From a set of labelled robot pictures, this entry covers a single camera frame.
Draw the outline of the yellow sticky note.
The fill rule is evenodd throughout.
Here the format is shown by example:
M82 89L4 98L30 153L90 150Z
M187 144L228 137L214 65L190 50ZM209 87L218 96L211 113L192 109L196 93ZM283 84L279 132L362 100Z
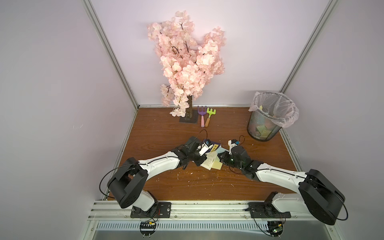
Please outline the yellow sticky note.
M210 165L210 170L221 170L223 163L220 162L220 160L213 160Z

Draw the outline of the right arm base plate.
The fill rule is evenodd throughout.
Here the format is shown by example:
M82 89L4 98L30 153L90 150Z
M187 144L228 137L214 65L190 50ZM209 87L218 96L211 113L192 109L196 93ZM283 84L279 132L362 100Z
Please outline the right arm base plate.
M289 219L292 217L290 212L280 212L272 204L265 202L249 202L245 211L255 219Z

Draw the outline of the dark blue book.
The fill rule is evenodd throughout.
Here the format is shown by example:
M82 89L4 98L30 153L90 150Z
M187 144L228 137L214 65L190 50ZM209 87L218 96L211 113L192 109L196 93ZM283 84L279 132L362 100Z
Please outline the dark blue book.
M207 170L210 170L210 165L211 165L212 161L215 159L219 160L218 153L216 152L216 149L220 146L222 146L222 145L214 143L211 150L208 153L206 153L207 159L200 165L201 167L203 167Z

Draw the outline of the light blue sticky note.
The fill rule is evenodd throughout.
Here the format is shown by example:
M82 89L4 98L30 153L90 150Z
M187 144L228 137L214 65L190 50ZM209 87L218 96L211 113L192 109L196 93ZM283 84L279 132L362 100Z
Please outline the light blue sticky note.
M224 153L224 152L229 152L229 150L227 150L227 149L223 148L222 146L220 146L220 147L218 147L218 148L216 149L216 152L217 152L218 154L221 154L221 153Z

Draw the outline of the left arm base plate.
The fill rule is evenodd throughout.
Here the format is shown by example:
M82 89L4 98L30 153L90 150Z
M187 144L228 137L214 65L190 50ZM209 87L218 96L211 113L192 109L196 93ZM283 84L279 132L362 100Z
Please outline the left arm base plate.
M172 203L171 202L155 202L155 204L147 211L143 211L138 207L133 207L131 218L170 218Z

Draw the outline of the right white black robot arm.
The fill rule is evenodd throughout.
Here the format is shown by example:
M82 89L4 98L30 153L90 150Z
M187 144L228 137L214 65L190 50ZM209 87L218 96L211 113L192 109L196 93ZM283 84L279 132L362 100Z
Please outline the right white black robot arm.
M320 222L333 226L345 207L345 196L318 170L296 172L277 168L252 160L242 146L219 151L218 158L224 165L239 169L248 179L291 190L290 194L271 194L265 201L279 214L311 214Z

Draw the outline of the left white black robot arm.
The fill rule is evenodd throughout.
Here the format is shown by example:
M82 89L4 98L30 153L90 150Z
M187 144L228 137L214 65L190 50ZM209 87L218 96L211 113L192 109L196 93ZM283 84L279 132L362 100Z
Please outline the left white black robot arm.
M191 137L185 144L180 145L164 155L148 159L136 160L129 158L125 163L110 171L113 176L107 183L122 209L136 207L151 214L155 211L157 200L147 191L144 191L146 182L164 172L177 168L186 168L190 162L200 166L206 159L214 144L210 140L200 141Z

